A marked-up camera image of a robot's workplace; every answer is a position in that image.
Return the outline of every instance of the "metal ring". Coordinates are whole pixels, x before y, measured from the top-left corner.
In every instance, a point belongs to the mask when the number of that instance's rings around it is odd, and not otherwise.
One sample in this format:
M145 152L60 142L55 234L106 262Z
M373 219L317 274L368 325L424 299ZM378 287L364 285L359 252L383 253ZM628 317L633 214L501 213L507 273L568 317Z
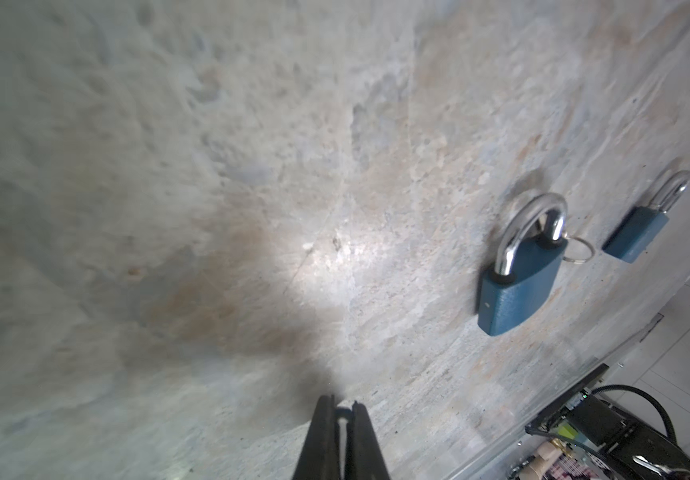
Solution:
M586 263L588 263L589 261L593 260L593 258L595 257L595 248L593 247L593 244L591 244L590 242L588 242L588 241L587 241L586 239L584 239L584 238L580 238L579 236L572 236L572 235L569 235L569 234L564 234L564 238L565 238L566 240L577 240L580 244L583 244L583 245L587 246L587 247L588 247L588 250L590 251L590 256L589 256L588 258L579 258L579 259L576 259L576 258L569 258L568 256L565 256L565 257L564 257L564 262L569 262L570 264L577 264L577 265L579 265L579 264L586 264Z

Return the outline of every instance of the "blue padlock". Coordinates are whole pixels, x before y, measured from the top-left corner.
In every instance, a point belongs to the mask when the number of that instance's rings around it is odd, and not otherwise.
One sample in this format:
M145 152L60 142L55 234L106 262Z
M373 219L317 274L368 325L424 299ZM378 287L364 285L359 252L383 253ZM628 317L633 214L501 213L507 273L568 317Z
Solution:
M497 258L483 275L479 326L491 336L521 325L548 299L568 241L563 236L568 207L558 194L529 202L505 229ZM544 231L524 240L534 223L547 216Z
M636 206L604 245L604 252L632 264L668 221L665 215L686 190L690 171L670 177L648 206Z

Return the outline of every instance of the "stone surface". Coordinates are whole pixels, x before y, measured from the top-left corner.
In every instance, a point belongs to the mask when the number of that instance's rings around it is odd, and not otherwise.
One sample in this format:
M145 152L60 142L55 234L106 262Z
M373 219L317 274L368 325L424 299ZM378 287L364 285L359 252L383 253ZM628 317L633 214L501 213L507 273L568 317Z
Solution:
M680 168L690 2L0 0L0 479L288 478L328 392L442 478L690 273L689 188L489 338L515 211Z

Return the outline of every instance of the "wire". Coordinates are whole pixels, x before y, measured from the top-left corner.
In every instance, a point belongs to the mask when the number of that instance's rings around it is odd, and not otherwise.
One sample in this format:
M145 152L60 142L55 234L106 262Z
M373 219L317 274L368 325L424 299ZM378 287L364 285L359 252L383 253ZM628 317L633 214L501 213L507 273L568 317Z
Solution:
M670 416L667 415L667 410L657 401L656 398L649 395L647 392L637 389L634 386L629 385L607 385L599 387L598 389L593 389L590 394L595 395L601 392L608 392L610 390L625 390L626 392L635 393L636 395L642 396L648 400L648 402L657 409L657 413L662 417L662 423L665 424L665 433L667 439L670 440L673 445L678 446L676 442L676 429L673 427L673 422L670 420Z

